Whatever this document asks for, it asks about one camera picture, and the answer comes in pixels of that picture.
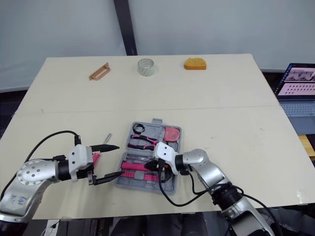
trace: roll of tape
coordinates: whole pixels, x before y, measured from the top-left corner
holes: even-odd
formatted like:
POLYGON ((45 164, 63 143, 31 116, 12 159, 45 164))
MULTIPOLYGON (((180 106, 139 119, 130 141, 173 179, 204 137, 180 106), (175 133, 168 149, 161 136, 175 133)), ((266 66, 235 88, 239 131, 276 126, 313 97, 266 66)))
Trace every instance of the roll of tape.
POLYGON ((151 76, 154 74, 154 62, 145 58, 138 62, 138 72, 143 76, 151 76))

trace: wooden block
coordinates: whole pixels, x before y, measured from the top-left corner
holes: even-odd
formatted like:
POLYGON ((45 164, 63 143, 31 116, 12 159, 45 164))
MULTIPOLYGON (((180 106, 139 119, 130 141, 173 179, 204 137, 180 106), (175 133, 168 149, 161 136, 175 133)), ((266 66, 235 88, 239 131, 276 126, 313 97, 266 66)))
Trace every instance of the wooden block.
POLYGON ((300 138, 300 140, 303 144, 303 147, 305 148, 308 156, 311 158, 311 160, 315 160, 315 151, 314 151, 310 141, 306 137, 306 135, 299 135, 299 138, 300 138))

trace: black pole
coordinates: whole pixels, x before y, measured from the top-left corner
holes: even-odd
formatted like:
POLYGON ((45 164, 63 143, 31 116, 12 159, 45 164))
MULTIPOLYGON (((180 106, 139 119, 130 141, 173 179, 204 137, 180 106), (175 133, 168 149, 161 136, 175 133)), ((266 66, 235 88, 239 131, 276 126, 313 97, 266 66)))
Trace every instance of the black pole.
POLYGON ((134 40, 134 33, 131 21, 131 14, 128 0, 114 0, 116 14, 123 36, 127 56, 136 56, 137 48, 134 40))

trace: pliers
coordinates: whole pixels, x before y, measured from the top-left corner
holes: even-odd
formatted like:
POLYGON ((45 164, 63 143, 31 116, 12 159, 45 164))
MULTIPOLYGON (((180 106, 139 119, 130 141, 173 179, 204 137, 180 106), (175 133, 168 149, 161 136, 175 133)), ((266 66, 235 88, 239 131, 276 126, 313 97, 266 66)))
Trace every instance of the pliers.
POLYGON ((156 144, 158 143, 157 139, 153 139, 153 138, 149 138, 147 136, 144 135, 131 135, 130 136, 131 139, 141 139, 141 140, 145 140, 149 143, 151 143, 151 145, 137 145, 137 144, 128 144, 129 148, 135 148, 135 149, 141 149, 141 150, 151 150, 153 151, 154 148, 156 147, 156 144))

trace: pink screwdriver handle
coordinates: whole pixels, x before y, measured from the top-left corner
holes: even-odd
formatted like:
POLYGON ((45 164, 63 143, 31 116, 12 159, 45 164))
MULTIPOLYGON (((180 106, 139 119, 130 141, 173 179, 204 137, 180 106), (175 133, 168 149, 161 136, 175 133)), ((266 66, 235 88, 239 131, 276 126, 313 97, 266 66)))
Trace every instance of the pink screwdriver handle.
POLYGON ((126 170, 136 170, 136 171, 149 171, 147 168, 144 167, 143 164, 136 164, 136 163, 122 163, 122 169, 126 170))

